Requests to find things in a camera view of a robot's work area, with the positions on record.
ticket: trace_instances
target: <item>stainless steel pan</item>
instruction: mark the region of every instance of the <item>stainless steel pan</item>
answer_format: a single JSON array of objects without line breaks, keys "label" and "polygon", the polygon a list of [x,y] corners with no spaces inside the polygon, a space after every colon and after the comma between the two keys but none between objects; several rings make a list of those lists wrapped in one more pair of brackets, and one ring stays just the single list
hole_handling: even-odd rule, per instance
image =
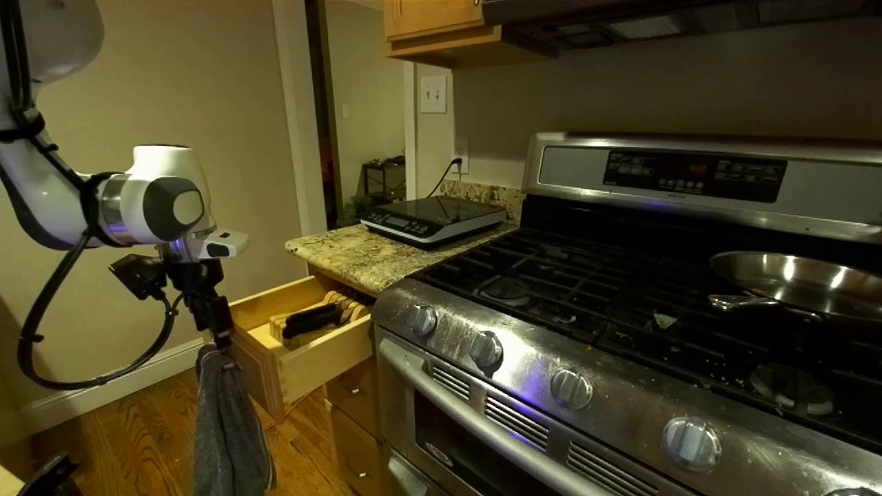
[{"label": "stainless steel pan", "polygon": [[747,296],[711,296],[723,311],[783,306],[806,321],[882,322],[882,278],[792,253],[725,252],[711,271]]}]

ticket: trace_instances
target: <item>oven window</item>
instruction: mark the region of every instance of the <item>oven window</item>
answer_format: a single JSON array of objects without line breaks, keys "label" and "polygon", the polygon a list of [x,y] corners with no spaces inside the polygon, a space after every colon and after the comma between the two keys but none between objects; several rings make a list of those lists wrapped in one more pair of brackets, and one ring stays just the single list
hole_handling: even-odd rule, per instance
[{"label": "oven window", "polygon": [[416,445],[481,494],[555,494],[413,392]]}]

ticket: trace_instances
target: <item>beige wall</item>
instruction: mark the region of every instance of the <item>beige wall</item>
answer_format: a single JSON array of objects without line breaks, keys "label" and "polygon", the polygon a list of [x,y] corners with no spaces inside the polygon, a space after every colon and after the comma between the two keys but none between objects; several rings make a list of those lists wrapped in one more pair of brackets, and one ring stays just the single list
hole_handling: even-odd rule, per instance
[{"label": "beige wall", "polygon": [[[455,73],[469,179],[521,186],[542,131],[882,142],[882,23],[834,23],[588,51]],[[419,190],[455,139],[419,115]]]},{"label": "beige wall", "polygon": [[384,11],[327,0],[343,205],[361,165],[405,151],[404,64],[387,55]]},{"label": "beige wall", "polygon": [[[190,143],[211,179],[216,219],[252,235],[249,252],[226,261],[222,293],[244,297],[305,277],[282,252],[298,235],[298,209],[271,0],[101,5],[107,30],[101,58],[40,99],[63,158],[81,171],[121,171],[136,143]],[[10,201],[0,205],[0,231],[0,304],[10,308],[0,321],[0,373],[29,402],[45,392],[12,373],[14,335],[61,253],[32,244]],[[107,373],[152,343],[163,308],[136,301],[107,273],[125,253],[87,253],[50,308],[40,359],[56,374]],[[182,311],[168,347],[197,337]]]}]

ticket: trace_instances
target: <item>oven door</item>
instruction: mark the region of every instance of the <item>oven door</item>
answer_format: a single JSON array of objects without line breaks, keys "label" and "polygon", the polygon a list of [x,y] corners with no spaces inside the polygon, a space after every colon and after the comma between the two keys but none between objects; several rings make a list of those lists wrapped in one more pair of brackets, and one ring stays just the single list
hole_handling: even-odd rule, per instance
[{"label": "oven door", "polygon": [[387,465],[404,494],[608,494],[517,442],[424,373],[424,352],[382,339]]}]

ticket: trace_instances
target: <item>stainless steel range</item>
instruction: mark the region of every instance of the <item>stainless steel range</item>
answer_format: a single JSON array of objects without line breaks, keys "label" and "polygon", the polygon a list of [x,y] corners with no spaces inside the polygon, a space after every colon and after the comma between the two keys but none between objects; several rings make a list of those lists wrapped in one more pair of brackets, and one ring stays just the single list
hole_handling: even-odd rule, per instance
[{"label": "stainless steel range", "polygon": [[405,494],[882,494],[882,149],[539,135],[524,190],[375,306]]}]

